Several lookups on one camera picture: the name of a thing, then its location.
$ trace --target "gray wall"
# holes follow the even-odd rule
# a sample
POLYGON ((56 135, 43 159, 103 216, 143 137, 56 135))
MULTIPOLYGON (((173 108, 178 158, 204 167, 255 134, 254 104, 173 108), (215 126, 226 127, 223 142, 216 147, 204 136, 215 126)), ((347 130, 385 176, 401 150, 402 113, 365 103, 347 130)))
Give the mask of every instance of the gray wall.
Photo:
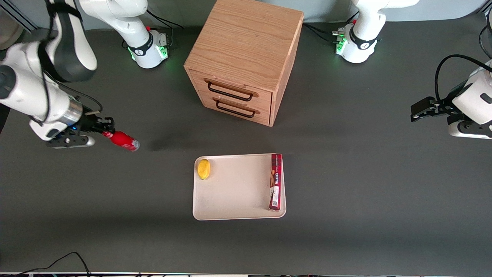
MULTIPOLYGON (((21 12, 40 27, 48 27, 48 14, 43 0, 11 0, 21 12)), ((305 14, 307 22, 333 22, 345 20, 356 11, 350 0, 260 0, 281 5, 305 14)), ((487 0, 420 0, 418 4, 402 9, 386 9, 389 21, 442 20, 463 17, 480 8, 487 0)), ((215 0, 149 0, 154 14, 184 26, 201 26, 214 5, 215 0)), ((86 30, 108 28, 103 22, 89 17, 83 11, 86 30)), ((161 25, 141 16, 145 24, 161 25)))

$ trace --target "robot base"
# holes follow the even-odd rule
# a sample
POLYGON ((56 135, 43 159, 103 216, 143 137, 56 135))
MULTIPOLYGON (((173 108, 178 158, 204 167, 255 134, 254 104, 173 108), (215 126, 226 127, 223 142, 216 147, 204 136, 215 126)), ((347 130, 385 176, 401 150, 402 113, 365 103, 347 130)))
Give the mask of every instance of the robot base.
POLYGON ((168 58, 167 36, 157 31, 150 30, 153 37, 152 46, 142 55, 139 50, 133 52, 130 48, 131 58, 137 62, 141 68, 151 69, 158 66, 162 61, 168 58))
POLYGON ((338 31, 333 32, 333 35, 337 35, 338 41, 335 54, 342 56, 348 62, 359 64, 365 62, 369 56, 374 53, 374 47, 376 46, 377 40, 371 45, 367 43, 367 48, 359 49, 352 38, 349 35, 346 35, 353 26, 353 24, 348 24, 345 27, 339 28, 338 31))

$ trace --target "wooden cabinet top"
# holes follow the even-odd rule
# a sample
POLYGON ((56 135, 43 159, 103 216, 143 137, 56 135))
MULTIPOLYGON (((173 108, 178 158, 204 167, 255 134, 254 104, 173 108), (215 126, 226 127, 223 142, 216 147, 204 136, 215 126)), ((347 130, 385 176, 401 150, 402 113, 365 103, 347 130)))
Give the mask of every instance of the wooden cabinet top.
POLYGON ((217 0, 184 66, 274 92, 303 18, 255 0, 217 0))

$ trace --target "barcode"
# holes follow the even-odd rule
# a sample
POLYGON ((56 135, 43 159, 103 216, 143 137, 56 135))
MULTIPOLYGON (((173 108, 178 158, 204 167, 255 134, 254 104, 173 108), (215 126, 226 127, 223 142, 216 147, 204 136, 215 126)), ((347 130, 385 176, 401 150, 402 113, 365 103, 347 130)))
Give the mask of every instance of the barcode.
POLYGON ((278 207, 278 186, 274 187, 274 192, 272 194, 272 206, 278 207))

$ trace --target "green led light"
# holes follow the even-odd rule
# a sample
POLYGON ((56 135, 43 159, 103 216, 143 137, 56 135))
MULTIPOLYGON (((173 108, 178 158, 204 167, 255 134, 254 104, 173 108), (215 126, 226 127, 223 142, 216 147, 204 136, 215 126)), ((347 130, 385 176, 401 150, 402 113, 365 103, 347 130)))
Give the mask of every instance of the green led light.
POLYGON ((338 42, 338 44, 337 44, 337 49, 335 50, 335 53, 336 53, 337 55, 340 55, 340 54, 341 54, 341 52, 342 52, 342 50, 343 50, 343 48, 344 48, 344 46, 345 46, 345 42, 346 42, 346 41, 347 41, 347 40, 344 38, 344 39, 342 39, 342 41, 339 41, 339 42, 338 42))
POLYGON ((157 49, 159 50, 159 55, 160 57, 165 60, 167 59, 167 48, 165 46, 157 46, 157 49))
POLYGON ((130 47, 128 48, 128 52, 130 52, 131 59, 135 61, 135 57, 133 56, 133 53, 131 52, 130 47))

